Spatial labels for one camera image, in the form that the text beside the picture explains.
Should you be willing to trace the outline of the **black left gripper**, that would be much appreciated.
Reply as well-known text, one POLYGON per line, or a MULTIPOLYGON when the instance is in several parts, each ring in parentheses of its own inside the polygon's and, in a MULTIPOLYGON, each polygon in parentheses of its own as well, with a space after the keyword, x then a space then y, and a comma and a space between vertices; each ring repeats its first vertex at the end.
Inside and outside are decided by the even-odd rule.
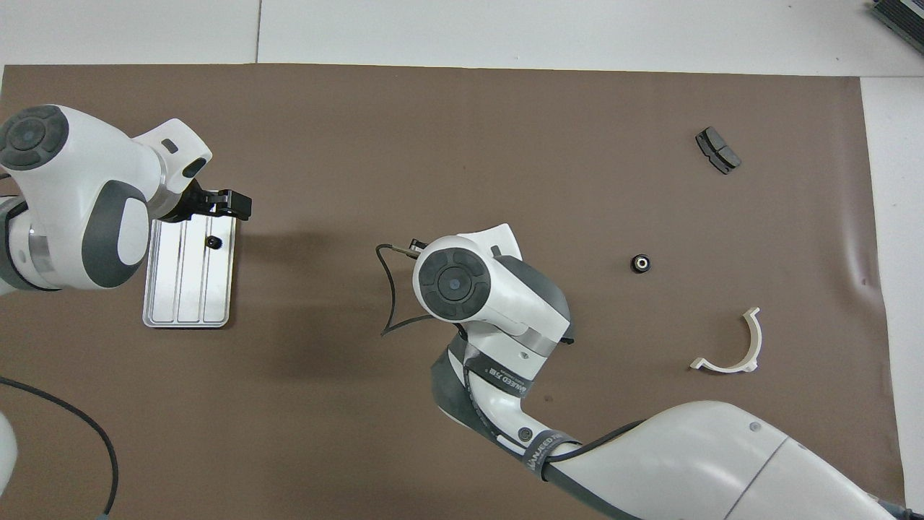
POLYGON ((182 222, 191 220, 195 215, 209 217, 231 217, 236 220, 249 220, 250 209, 218 207, 218 205, 250 205, 250 197, 233 190, 205 191, 198 181, 191 181, 182 192, 178 203, 164 216, 162 222, 182 222), (206 210, 206 201, 214 208, 206 210))

